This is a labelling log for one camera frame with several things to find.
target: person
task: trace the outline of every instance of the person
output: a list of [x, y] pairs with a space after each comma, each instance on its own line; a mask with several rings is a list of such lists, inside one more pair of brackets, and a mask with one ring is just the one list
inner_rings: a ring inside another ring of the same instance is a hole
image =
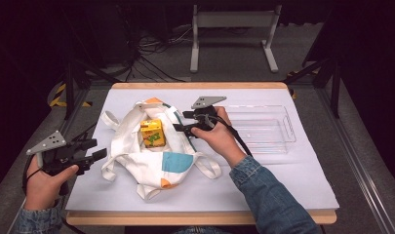
[[[217, 115], [231, 125], [224, 107], [216, 107]], [[192, 128], [191, 132], [206, 141], [231, 168], [230, 177], [244, 194], [256, 221], [259, 233], [319, 233], [318, 226], [287, 188], [254, 157], [246, 155], [234, 136], [220, 122], [210, 131]], [[32, 160], [28, 173], [37, 170]], [[59, 233], [60, 209], [55, 204], [60, 186], [78, 171], [77, 166], [67, 168], [56, 176], [42, 171], [31, 177], [27, 184], [26, 201], [17, 222], [17, 233]], [[185, 227], [177, 234], [225, 233], [215, 227]]]

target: yellow box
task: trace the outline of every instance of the yellow box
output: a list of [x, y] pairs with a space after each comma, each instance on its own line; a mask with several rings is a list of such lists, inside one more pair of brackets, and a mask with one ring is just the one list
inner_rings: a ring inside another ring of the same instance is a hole
[[141, 121], [140, 131], [145, 147], [152, 148], [166, 145], [166, 138], [160, 119]]

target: denim jacket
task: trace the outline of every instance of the denim jacket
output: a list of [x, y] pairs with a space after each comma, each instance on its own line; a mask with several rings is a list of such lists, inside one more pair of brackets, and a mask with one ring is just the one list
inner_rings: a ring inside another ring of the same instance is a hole
[[[230, 172], [237, 188], [244, 194], [256, 220], [259, 233], [319, 233], [309, 213], [286, 187], [253, 157], [246, 157]], [[45, 211], [21, 210], [16, 233], [59, 233], [58, 206]], [[186, 227], [176, 234], [226, 233], [215, 227]]]

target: white surface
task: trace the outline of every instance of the white surface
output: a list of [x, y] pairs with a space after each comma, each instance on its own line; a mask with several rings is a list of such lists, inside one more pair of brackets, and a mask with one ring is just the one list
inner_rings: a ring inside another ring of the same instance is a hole
[[[191, 110], [199, 96], [225, 96], [218, 105], [283, 105], [287, 108], [296, 134], [296, 141], [287, 144], [288, 153], [255, 155], [255, 158], [285, 184], [307, 210], [339, 208], [335, 194], [323, 174], [316, 154], [298, 118], [295, 105], [284, 89], [226, 90], [110, 90], [102, 112], [111, 111], [122, 119], [139, 100], [157, 97], [181, 112]], [[98, 146], [88, 152], [107, 148], [115, 132], [99, 120], [94, 132]], [[137, 183], [117, 164], [113, 182], [104, 179], [100, 168], [106, 159], [94, 163], [78, 176], [66, 209], [69, 211], [111, 212], [227, 212], [248, 211], [244, 196], [235, 187], [224, 159], [216, 155], [201, 139], [193, 139], [198, 151], [213, 155], [221, 164], [222, 176], [209, 179], [193, 167], [178, 187], [164, 190], [150, 201], [143, 201], [136, 192]]]

